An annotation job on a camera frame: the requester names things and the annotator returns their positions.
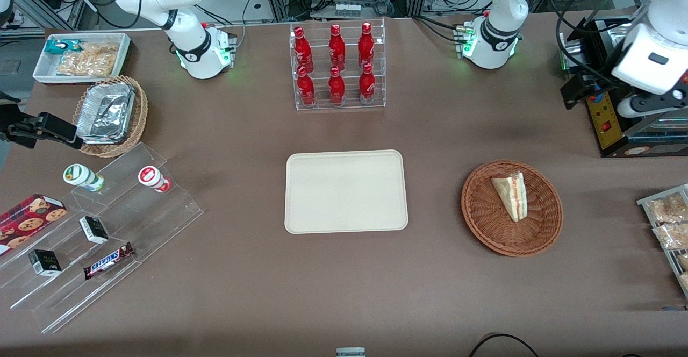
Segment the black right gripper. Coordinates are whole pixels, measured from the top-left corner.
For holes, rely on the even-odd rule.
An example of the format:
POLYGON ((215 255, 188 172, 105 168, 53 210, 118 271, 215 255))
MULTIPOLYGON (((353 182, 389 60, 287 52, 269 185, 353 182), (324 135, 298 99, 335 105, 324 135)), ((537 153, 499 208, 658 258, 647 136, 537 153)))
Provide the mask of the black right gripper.
POLYGON ((83 139, 73 124, 42 112, 30 116, 19 108, 20 100, 1 92, 1 137, 2 141, 15 143, 33 149, 39 139, 56 141, 69 148, 81 149, 83 139))

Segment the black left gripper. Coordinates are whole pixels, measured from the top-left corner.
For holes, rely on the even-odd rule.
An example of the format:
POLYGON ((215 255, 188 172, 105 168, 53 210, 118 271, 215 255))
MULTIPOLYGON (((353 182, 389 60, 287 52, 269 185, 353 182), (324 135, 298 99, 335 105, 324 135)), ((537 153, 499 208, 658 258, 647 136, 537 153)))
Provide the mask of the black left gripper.
POLYGON ((576 78, 571 78, 560 88, 560 93, 565 109, 571 110, 580 101, 601 101, 610 90, 614 90, 614 82, 580 70, 576 78))

